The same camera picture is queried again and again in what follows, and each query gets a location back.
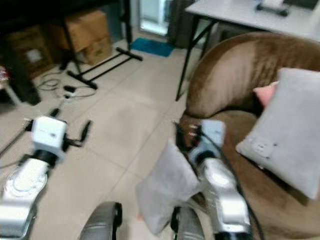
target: white pillow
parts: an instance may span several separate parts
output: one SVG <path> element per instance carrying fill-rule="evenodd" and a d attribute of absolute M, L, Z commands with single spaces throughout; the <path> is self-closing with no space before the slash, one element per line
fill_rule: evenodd
<path fill-rule="evenodd" d="M 274 97 L 236 150 L 316 199 L 320 182 L 320 72 L 282 68 Z"/>

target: tile floor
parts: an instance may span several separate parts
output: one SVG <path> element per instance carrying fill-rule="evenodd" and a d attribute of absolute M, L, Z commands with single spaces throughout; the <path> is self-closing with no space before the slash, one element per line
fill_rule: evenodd
<path fill-rule="evenodd" d="M 124 45 L 124 41 L 115 44 Z M 94 208 L 108 200 L 123 204 L 119 240 L 172 239 L 169 227 L 160 236 L 153 236 L 137 219 L 135 186 L 152 169 L 167 139 L 173 136 L 172 121 L 184 111 L 186 94 L 178 102 L 175 96 L 186 51 L 175 49 L 168 58 L 137 53 L 144 57 L 143 62 L 127 62 L 96 81 L 99 90 L 94 96 L 66 102 L 62 107 L 60 118 L 68 122 L 70 136 L 77 137 L 88 119 L 93 120 L 93 126 L 85 146 L 72 148 L 65 162 L 52 172 L 38 204 L 32 240 L 77 239 Z M 193 52 L 188 75 L 199 55 L 200 51 Z M 62 85 L 81 85 L 65 73 L 58 77 Z M 38 84 L 41 78 L 34 81 Z M 53 92 L 41 91 L 40 95 L 43 101 L 36 106 L 0 105 L 0 149 L 22 127 L 24 117 L 45 114 L 59 104 Z M 18 160 L 30 150 L 27 133 L 2 157 L 0 166 Z M 0 182 L 13 168 L 1 170 Z"/>

